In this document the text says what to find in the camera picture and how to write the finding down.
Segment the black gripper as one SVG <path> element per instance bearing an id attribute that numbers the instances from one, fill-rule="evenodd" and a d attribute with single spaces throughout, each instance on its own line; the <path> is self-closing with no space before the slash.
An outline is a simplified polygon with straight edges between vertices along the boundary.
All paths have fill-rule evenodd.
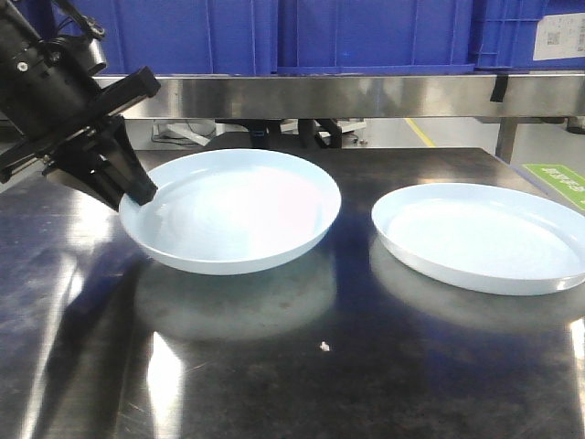
<path id="1" fill-rule="evenodd" d="M 28 162 L 62 153 L 45 165 L 48 181 L 78 190 L 112 210 L 119 209 L 123 194 L 138 205 L 149 203 L 157 186 L 134 152 L 121 112 L 159 90 L 159 81 L 147 67 L 105 88 L 86 71 L 64 66 L 2 78 L 1 112 L 23 140 L 1 154 L 1 181 L 7 182 Z M 109 176 L 85 159 L 91 149 L 109 164 Z"/>

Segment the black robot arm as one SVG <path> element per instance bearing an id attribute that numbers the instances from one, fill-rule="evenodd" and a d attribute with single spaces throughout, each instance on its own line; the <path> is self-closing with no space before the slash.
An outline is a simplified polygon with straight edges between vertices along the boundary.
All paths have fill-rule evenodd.
<path id="1" fill-rule="evenodd" d="M 124 196 L 144 205 L 157 187 L 133 150 L 122 112 L 161 85 L 144 67 L 101 87 L 93 76 L 105 66 L 103 29 L 69 1 L 58 7 L 80 35 L 44 39 L 12 2 L 1 4 L 1 112 L 22 135 L 1 154 L 1 180 L 41 161 L 45 177 L 111 209 Z"/>

